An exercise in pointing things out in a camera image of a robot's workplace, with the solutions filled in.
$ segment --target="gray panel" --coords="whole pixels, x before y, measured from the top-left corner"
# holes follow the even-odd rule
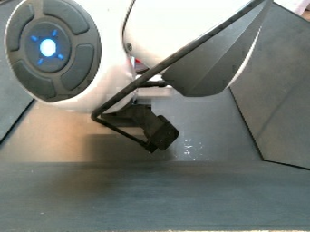
[[[274,5],[233,92],[266,160],[310,168],[310,24]]]
[[[150,155],[126,137],[92,122],[90,115],[36,103],[0,147],[0,160],[261,160],[230,91],[199,99],[175,93],[171,99],[155,100],[153,106],[181,131],[166,151]],[[143,135],[139,129],[127,130]]]
[[[0,4],[0,140],[32,101],[8,68],[4,48],[7,20],[19,2],[7,1]]]
[[[309,179],[266,162],[2,162],[2,231],[308,230]]]

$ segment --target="white robot body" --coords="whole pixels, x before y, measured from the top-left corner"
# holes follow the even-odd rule
[[[250,0],[137,0],[126,22],[127,52],[151,68],[209,33]]]
[[[19,8],[26,6],[30,2],[31,4],[42,5],[42,2],[44,3],[48,1],[54,2],[54,0],[24,0],[19,4],[11,19],[14,16],[16,17]],[[222,24],[251,0],[66,1],[72,1],[83,8],[98,29],[102,53],[95,78],[79,94],[67,99],[60,99],[59,101],[47,101],[40,98],[38,94],[34,94],[28,88],[26,88],[26,91],[28,91],[30,95],[40,102],[58,106],[68,111],[90,113],[104,104],[137,78],[135,68],[131,63],[133,57],[149,68],[153,68],[170,55]],[[40,18],[38,17],[40,16],[42,14],[36,14],[30,24],[36,22],[36,20],[39,21]],[[246,63],[250,60],[254,44],[255,41],[231,82],[239,77]],[[68,65],[71,65],[71,61],[75,59],[74,55],[75,53],[71,54]],[[39,74],[43,73],[38,71],[36,67],[31,65],[30,67],[30,69]],[[129,94],[106,113],[119,111],[137,96],[137,92]]]

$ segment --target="black metal rod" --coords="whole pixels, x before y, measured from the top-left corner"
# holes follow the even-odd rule
[[[98,107],[91,115],[95,122],[110,127],[114,131],[119,132],[129,139],[138,142],[145,148],[147,143],[139,140],[137,137],[126,133],[118,127],[111,125],[107,121],[98,118],[98,116],[104,113],[131,92],[134,92],[158,73],[167,69],[178,60],[181,60],[191,51],[194,51],[206,41],[209,41],[218,33],[221,33],[234,22],[237,22],[243,15],[246,15],[255,6],[258,6],[263,1],[270,0],[253,0],[245,7],[233,15],[222,24],[219,24],[210,32],[203,34],[195,41],[193,41],[186,47],[183,47],[177,53],[174,53],[169,58],[166,58],[154,68],[142,74],[142,76],[135,79],[112,97],[111,99]]]

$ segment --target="robotic arm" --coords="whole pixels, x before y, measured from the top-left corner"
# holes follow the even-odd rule
[[[178,131],[162,116],[138,117],[145,142],[99,115],[123,111],[158,73],[187,97],[219,93],[246,66],[270,5],[270,0],[24,0],[7,24],[7,59],[35,99],[91,112],[149,151],[165,150]],[[150,68],[138,79],[133,57]],[[130,117],[137,111],[149,115],[146,108],[133,109]]]

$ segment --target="gray floor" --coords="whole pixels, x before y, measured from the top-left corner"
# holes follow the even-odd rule
[[[267,162],[0,164],[2,231],[308,230],[310,173]]]

